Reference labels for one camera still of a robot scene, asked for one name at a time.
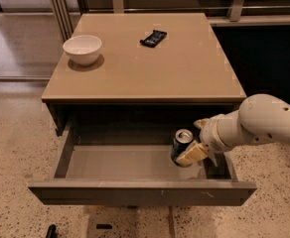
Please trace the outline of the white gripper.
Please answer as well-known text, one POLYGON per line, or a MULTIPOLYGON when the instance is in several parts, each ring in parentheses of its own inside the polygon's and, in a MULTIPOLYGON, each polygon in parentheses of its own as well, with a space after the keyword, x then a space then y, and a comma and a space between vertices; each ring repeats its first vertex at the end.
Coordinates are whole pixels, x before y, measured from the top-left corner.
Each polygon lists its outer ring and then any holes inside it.
POLYGON ((194 140, 184 152, 177 158, 176 163, 182 167, 190 166, 193 163, 209 157, 215 166, 218 165, 216 154, 231 150, 231 147, 223 142, 218 133, 218 122, 223 114, 212 118, 199 119, 194 126, 200 129, 200 143, 194 140))

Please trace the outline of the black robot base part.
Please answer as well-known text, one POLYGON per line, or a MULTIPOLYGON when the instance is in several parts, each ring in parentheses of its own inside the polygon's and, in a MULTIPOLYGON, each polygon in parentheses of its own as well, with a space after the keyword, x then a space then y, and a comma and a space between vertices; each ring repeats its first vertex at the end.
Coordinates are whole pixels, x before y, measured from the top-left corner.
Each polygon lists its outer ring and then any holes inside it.
POLYGON ((46 238, 57 238, 57 226, 55 224, 49 226, 46 238))

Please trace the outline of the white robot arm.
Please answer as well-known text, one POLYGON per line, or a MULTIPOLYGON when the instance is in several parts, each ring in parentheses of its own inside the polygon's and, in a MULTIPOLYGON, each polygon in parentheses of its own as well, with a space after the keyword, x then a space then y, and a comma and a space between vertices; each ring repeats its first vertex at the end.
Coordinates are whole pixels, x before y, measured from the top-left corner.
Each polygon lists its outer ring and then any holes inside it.
POLYGON ((197 120, 194 125, 200 130, 200 142, 190 143, 175 162, 187 167, 211 158, 216 165, 216 154, 237 146, 290 145, 290 104, 272 95, 255 94, 244 99, 237 110, 197 120))

